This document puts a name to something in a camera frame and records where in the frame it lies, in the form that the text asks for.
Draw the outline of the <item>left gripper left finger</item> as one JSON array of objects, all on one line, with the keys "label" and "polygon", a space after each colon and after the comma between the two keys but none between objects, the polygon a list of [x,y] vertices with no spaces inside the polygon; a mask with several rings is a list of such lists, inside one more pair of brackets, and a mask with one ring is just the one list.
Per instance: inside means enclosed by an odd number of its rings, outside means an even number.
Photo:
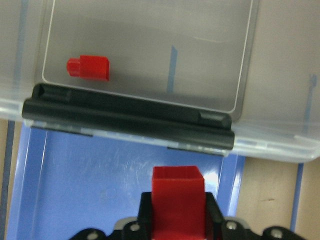
[{"label": "left gripper left finger", "polygon": [[152,193],[143,192],[140,198],[137,223],[140,227],[143,240],[154,240],[154,208],[152,203]]}]

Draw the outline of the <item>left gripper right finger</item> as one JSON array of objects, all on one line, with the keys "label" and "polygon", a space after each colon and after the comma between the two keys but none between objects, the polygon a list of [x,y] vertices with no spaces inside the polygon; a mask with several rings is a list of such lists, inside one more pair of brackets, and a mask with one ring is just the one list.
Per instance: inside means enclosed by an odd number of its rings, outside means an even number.
[{"label": "left gripper right finger", "polygon": [[205,193],[205,239],[222,240],[225,219],[211,192]]}]

